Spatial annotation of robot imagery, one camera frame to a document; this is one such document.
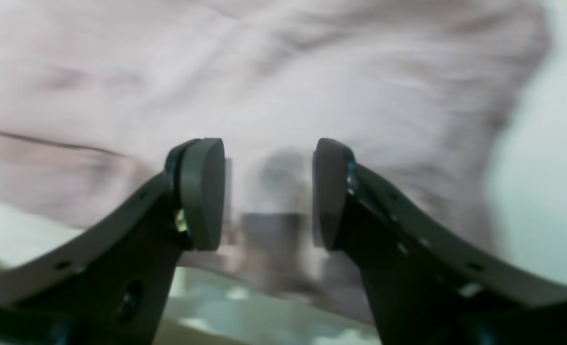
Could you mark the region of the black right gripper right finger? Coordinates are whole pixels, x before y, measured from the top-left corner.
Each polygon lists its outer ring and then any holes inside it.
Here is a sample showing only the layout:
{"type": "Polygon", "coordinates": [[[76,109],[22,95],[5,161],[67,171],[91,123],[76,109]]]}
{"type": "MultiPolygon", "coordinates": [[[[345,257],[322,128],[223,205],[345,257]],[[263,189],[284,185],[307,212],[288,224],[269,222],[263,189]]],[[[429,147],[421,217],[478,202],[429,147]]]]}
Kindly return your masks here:
{"type": "Polygon", "coordinates": [[[384,345],[567,345],[567,286],[485,253],[439,225],[353,151],[313,159],[321,244],[360,271],[384,345]]]}

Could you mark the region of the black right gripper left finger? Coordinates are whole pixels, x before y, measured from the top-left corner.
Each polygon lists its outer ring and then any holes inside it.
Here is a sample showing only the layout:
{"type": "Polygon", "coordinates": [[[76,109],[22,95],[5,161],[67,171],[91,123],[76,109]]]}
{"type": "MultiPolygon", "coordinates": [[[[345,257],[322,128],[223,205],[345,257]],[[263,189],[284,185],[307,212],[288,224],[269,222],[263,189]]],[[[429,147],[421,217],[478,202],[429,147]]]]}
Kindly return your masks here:
{"type": "Polygon", "coordinates": [[[0,273],[0,345],[149,345],[179,258],[216,251],[222,139],[174,147],[164,170],[80,236],[0,273]]]}

